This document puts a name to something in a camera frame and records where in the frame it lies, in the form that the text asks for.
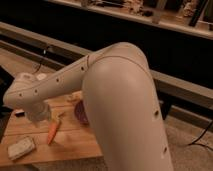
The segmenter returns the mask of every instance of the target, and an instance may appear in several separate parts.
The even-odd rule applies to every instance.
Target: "black cable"
[[[36,69],[32,74],[36,74],[36,73],[41,69],[41,65],[42,65],[44,59],[46,58],[47,50],[48,50],[49,48],[50,48],[50,47],[47,46],[47,48],[43,50],[43,55],[42,55],[41,60],[39,61],[39,65],[37,66],[37,69]]]
[[[197,141],[199,141],[206,134],[206,132],[211,128],[212,125],[213,125],[213,120],[210,122],[210,124],[206,127],[206,129],[203,131],[203,133],[198,138],[196,138],[194,141],[192,141],[191,143],[189,143],[187,145],[188,146],[190,146],[190,145],[200,145],[202,147],[205,147],[205,148],[213,151],[213,148],[209,147],[208,145],[197,143]]]
[[[201,144],[201,143],[194,143],[194,144],[191,144],[191,145],[200,145],[200,146],[202,146],[202,147],[204,147],[204,148],[207,148],[207,149],[209,149],[209,150],[213,151],[213,148],[211,148],[211,147],[209,147],[208,145],[205,145],[205,144]]]

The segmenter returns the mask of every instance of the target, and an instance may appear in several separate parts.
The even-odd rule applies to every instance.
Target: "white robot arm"
[[[45,99],[77,90],[109,170],[173,170],[153,79],[132,44],[91,53],[41,81],[22,73],[3,100],[35,122],[49,116]]]

